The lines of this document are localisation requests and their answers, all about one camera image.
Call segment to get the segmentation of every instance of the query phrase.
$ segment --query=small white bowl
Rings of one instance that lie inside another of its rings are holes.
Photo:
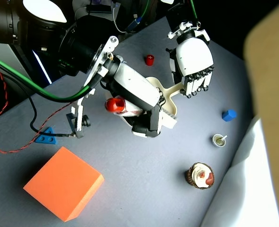
[[[223,148],[226,144],[225,139],[222,140],[222,143],[218,143],[218,140],[220,140],[221,138],[223,138],[224,136],[221,134],[215,134],[212,138],[212,142],[215,146],[219,147],[219,148]]]

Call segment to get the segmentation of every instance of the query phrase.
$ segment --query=blue cube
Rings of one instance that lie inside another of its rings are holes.
[[[223,113],[223,120],[226,122],[233,120],[235,117],[237,117],[237,113],[235,110],[228,110]]]

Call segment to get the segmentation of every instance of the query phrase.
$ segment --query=cupcake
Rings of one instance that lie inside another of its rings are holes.
[[[197,162],[186,172],[186,180],[196,188],[206,189],[213,185],[214,174],[211,167]]]

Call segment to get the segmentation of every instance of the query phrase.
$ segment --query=blue triangle block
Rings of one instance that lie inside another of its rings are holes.
[[[51,127],[49,127],[44,132],[46,132],[46,133],[53,133],[53,129]],[[56,141],[55,136],[40,135],[35,140],[35,143],[57,144],[57,141]]]

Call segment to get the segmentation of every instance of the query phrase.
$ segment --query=orange box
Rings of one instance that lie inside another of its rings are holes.
[[[97,170],[61,147],[24,190],[66,222],[78,217],[102,182]]]

